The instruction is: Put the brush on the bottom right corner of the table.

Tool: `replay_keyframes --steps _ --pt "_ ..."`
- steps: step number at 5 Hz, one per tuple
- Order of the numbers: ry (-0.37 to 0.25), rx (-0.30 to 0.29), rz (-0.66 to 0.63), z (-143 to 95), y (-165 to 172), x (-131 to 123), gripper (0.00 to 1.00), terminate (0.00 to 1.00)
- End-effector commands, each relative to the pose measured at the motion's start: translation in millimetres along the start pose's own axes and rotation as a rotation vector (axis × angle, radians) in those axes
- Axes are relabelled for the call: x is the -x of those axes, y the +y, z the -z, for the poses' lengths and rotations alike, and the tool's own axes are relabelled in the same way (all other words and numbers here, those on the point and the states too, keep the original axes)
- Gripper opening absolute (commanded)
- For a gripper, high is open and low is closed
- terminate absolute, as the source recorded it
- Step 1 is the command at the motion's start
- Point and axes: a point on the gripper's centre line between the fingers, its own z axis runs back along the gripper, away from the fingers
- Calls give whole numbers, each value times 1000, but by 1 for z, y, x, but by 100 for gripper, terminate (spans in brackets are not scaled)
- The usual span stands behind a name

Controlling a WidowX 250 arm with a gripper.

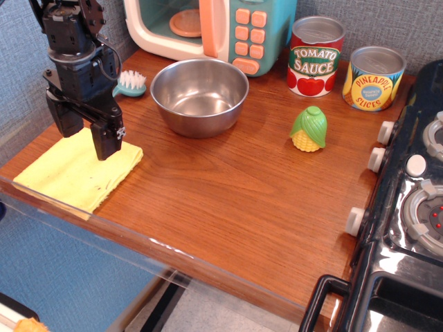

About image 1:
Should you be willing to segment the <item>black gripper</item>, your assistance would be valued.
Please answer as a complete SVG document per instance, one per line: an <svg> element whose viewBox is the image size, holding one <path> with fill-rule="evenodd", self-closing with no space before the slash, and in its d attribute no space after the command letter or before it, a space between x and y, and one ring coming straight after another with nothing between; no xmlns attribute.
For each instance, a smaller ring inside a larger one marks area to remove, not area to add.
<svg viewBox="0 0 443 332"><path fill-rule="evenodd" d="M64 138L87 120L98 160L120 151L123 113L112 92L118 79L118 55L106 44L92 44L84 53L64 54L48 49L55 70L47 70L46 102Z"/></svg>

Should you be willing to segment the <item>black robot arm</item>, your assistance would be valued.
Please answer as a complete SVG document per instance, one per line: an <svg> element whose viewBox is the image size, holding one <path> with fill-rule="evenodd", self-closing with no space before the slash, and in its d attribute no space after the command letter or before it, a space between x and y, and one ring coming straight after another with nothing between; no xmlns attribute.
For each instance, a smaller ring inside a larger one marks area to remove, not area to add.
<svg viewBox="0 0 443 332"><path fill-rule="evenodd" d="M46 101L59 132L68 138L89 122L98 160L122 145L123 113L113 90L122 69L120 55L100 34L106 21L97 1L31 1L48 40L55 69L45 70Z"/></svg>

